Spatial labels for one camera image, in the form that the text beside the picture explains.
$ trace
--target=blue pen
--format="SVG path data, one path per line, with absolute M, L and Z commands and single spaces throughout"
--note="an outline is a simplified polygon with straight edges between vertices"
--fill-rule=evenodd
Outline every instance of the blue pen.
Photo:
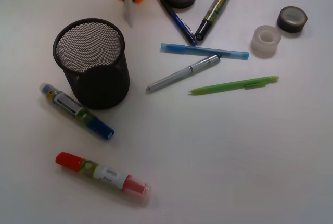
M 165 52 L 174 52 L 179 54 L 194 54 L 194 55 L 219 55 L 224 58 L 232 59 L 242 59 L 247 60 L 249 58 L 248 52 L 239 52 L 239 51 L 225 51 L 222 49 L 213 49 L 213 48 L 199 48 L 191 47 L 178 44 L 161 44 L 161 50 Z
M 171 19 L 176 23 L 177 27 L 186 37 L 186 39 L 188 40 L 190 45 L 196 46 L 197 42 L 194 38 L 194 34 L 191 31 L 191 29 L 177 16 L 177 14 L 173 11 L 173 9 L 170 7 L 170 5 L 165 0 L 160 0 L 160 1 L 161 1 L 162 6 L 167 11 L 167 13 L 170 15 Z

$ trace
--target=blue marker cap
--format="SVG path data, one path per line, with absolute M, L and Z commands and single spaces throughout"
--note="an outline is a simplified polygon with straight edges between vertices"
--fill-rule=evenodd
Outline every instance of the blue marker cap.
M 94 117 L 88 123 L 87 127 L 102 136 L 105 140 L 108 140 L 114 134 L 114 130 L 99 120 L 97 117 Z

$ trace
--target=red marker cap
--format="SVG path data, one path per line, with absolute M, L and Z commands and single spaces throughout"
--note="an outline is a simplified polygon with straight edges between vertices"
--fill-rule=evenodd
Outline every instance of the red marker cap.
M 84 161 L 83 158 L 78 157 L 76 155 L 72 155 L 66 152 L 61 152 L 56 157 L 56 163 L 60 164 L 66 168 L 70 168 L 74 170 L 75 172 L 79 172 L 80 165 Z

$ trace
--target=red marker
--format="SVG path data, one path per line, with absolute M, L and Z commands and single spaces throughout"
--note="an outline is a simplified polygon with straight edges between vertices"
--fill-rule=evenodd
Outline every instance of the red marker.
M 61 152 L 56 157 L 56 163 L 89 178 L 115 186 L 122 191 L 131 192 L 143 200 L 149 196 L 151 187 L 147 183 L 141 183 L 127 173 L 118 172 L 112 168 L 66 152 Z

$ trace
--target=silver pen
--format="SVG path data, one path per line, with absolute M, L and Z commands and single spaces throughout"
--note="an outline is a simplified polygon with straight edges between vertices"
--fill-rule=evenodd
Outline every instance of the silver pen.
M 149 86 L 147 86 L 146 91 L 154 91 L 161 87 L 167 86 L 168 84 L 174 82 L 175 80 L 186 77 L 189 74 L 192 74 L 193 72 L 196 72 L 198 70 L 203 69 L 204 67 L 207 67 L 209 64 L 213 64 L 217 61 L 219 61 L 221 56 L 213 55 L 210 57 L 206 57 L 205 59 L 196 62 L 195 64 L 192 64 L 185 69 L 182 69 L 180 71 L 177 71 L 176 73 L 171 74 L 168 77 L 165 77 Z

